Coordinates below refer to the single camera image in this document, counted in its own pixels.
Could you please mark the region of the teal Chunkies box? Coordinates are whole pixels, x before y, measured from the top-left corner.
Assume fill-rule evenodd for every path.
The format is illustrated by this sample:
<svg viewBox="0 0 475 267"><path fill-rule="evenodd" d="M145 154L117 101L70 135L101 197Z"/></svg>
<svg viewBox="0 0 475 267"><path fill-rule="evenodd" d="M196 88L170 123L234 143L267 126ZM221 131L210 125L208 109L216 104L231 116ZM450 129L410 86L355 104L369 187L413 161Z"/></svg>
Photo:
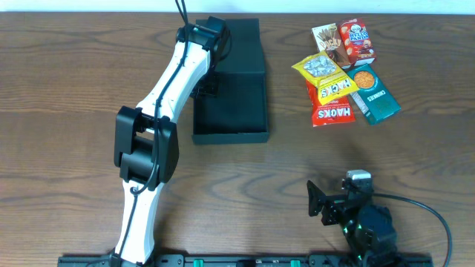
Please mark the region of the teal Chunkies box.
<svg viewBox="0 0 475 267"><path fill-rule="evenodd" d="M347 72L359 90L351 93L353 101L370 125L396 115L401 106L370 65L361 65Z"/></svg>

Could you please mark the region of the red Hacks candy bag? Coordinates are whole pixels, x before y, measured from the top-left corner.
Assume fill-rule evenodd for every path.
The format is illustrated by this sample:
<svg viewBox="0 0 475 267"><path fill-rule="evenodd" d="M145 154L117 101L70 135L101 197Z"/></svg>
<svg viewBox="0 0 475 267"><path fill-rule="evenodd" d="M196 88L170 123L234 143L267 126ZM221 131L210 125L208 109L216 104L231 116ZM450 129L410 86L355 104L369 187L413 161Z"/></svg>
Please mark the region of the red Hacks candy bag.
<svg viewBox="0 0 475 267"><path fill-rule="evenodd" d="M317 88L306 81L309 99L312 102L312 126L351 123L356 120L353 108L346 96L325 105L318 101Z"/></svg>

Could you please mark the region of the black gift box with lid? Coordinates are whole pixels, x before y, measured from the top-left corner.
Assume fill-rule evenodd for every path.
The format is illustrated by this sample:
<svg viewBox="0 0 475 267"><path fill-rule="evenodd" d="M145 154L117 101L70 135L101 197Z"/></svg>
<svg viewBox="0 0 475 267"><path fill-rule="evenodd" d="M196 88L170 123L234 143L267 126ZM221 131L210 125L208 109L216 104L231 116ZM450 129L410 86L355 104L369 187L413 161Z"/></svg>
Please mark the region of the black gift box with lid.
<svg viewBox="0 0 475 267"><path fill-rule="evenodd" d="M214 93L194 99L196 145L265 143L269 139L266 63L258 19L229 19L228 56L217 64Z"/></svg>

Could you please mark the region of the yellow Hacks candy bag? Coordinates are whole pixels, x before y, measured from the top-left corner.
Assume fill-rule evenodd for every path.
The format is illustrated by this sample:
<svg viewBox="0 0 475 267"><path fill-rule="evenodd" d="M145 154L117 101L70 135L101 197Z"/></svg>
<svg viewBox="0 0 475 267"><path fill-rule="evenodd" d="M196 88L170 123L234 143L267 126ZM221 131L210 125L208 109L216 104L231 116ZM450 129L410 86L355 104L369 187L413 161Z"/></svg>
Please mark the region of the yellow Hacks candy bag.
<svg viewBox="0 0 475 267"><path fill-rule="evenodd" d="M292 68L317 88L322 105L359 90L356 82L325 51L304 58Z"/></svg>

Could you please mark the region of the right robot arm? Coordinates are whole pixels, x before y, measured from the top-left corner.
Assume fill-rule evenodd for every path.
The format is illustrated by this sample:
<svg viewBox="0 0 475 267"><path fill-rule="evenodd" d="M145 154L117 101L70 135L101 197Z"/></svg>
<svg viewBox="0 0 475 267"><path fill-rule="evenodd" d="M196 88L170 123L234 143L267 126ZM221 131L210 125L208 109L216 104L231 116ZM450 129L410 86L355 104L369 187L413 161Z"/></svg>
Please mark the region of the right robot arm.
<svg viewBox="0 0 475 267"><path fill-rule="evenodd" d="M373 203L371 178L345 178L342 187L344 194L330 196L309 180L309 215L320 214L323 225L341 227L357 266L406 266L389 209Z"/></svg>

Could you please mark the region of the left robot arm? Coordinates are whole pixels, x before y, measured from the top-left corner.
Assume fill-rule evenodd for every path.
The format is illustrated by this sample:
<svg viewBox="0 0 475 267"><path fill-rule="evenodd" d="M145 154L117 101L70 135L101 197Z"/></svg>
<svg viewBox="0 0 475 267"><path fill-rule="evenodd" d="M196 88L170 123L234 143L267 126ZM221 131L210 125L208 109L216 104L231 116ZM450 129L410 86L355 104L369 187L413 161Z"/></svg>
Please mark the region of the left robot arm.
<svg viewBox="0 0 475 267"><path fill-rule="evenodd" d="M204 25L186 22L177 31L171 61L151 92L116 117L114 164L125 194L122 230L110 266L145 266L154 250L160 192L179 159L177 120L191 93L210 79L230 30L211 16Z"/></svg>

